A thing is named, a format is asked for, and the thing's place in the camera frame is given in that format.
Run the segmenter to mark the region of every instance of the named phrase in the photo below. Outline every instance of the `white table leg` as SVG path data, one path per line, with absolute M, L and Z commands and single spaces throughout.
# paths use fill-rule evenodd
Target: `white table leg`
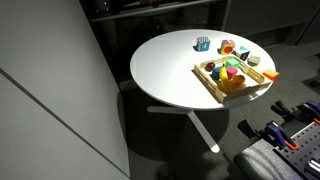
M 211 137 L 207 129 L 203 126 L 200 119 L 197 117 L 197 115 L 192 111 L 188 114 L 191 122 L 194 124 L 194 126 L 197 128 L 198 132 L 204 139 L 204 141 L 209 146 L 210 150 L 214 153 L 218 153 L 220 151 L 220 148 L 216 141 Z
M 148 112 L 152 113 L 166 113 L 166 114 L 189 114 L 193 110 L 181 109 L 176 107 L 162 107 L 162 106 L 149 106 Z
M 218 153 L 220 151 L 220 148 L 218 144 L 215 142 L 215 140 L 211 137 L 207 129 L 203 126 L 200 119 L 197 117 L 197 115 L 194 113 L 193 110 L 188 109 L 181 109 L 181 108 L 175 108 L 175 107 L 160 107 L 160 106 L 149 106 L 148 112 L 151 113 L 169 113 L 169 114 L 187 114 L 193 123 L 193 125 L 196 127 L 204 141 L 209 146 L 210 150 L 214 153 Z

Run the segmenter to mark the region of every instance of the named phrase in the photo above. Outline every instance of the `wooden crate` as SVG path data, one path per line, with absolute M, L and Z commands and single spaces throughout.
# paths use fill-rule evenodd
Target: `wooden crate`
M 209 62 L 216 64 L 216 67 L 222 66 L 223 63 L 229 59 L 236 59 L 239 61 L 239 67 L 237 75 L 242 74 L 245 77 L 245 82 L 241 86 L 232 87 L 231 93 L 225 93 L 221 87 L 220 80 L 213 80 L 211 78 L 211 72 L 207 72 L 204 68 Z M 260 88 L 267 87 L 271 81 L 261 73 L 254 70 L 251 66 L 240 60 L 236 56 L 225 56 L 216 60 L 210 60 L 194 65 L 194 74 L 202 82 L 202 84 L 208 89 L 208 91 L 217 99 L 218 102 L 222 103 L 249 93 L 258 91 Z

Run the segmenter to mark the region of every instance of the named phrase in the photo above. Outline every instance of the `shelf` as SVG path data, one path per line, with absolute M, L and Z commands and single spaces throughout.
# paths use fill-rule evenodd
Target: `shelf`
M 197 0 L 197 1 L 191 1 L 191 2 L 172 2 L 172 3 L 164 3 L 159 4 L 158 6 L 145 6 L 145 7 L 139 7 L 132 10 L 125 10 L 125 11 L 119 11 L 118 14 L 109 14 L 104 15 L 103 17 L 94 18 L 91 19 L 91 23 L 106 21 L 106 20 L 113 20 L 118 18 L 125 18 L 129 16 L 137 16 L 142 14 L 148 14 L 148 13 L 156 13 L 164 10 L 171 10 L 171 9 L 177 9 L 187 6 L 193 6 L 197 4 L 203 4 L 203 3 L 211 3 L 211 2 L 219 2 L 221 0 Z

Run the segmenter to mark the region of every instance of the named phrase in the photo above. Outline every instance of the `round white table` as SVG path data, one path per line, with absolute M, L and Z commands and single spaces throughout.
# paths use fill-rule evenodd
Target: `round white table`
M 208 51 L 194 49 L 199 37 L 209 38 Z M 192 70 L 197 63 L 225 56 L 218 53 L 223 40 L 233 40 L 236 46 L 247 48 L 250 55 L 260 56 L 258 67 L 261 71 L 275 70 L 272 58 L 257 44 L 237 35 L 213 30 L 182 30 L 162 34 L 141 45 L 130 63 L 136 84 L 152 98 L 172 106 L 149 107 L 149 112 L 188 114 L 214 152 L 218 152 L 219 147 L 193 111 L 240 106 L 263 95 L 272 85 L 224 103 L 217 102 Z

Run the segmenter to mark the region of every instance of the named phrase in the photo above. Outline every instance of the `dark floor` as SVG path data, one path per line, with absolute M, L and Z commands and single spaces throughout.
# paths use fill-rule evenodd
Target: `dark floor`
M 299 47 L 275 45 L 265 48 L 273 58 L 279 79 L 257 100 L 230 110 L 196 112 L 221 151 L 212 153 L 186 115 L 148 113 L 152 100 L 138 88 L 123 92 L 127 141 L 132 180 L 245 179 L 233 164 L 233 157 L 249 141 L 237 124 L 247 119 L 256 129 L 271 120 L 282 119 L 270 105 L 282 100 L 287 107 L 314 100 L 316 89 L 303 83 L 318 76 L 320 42 Z

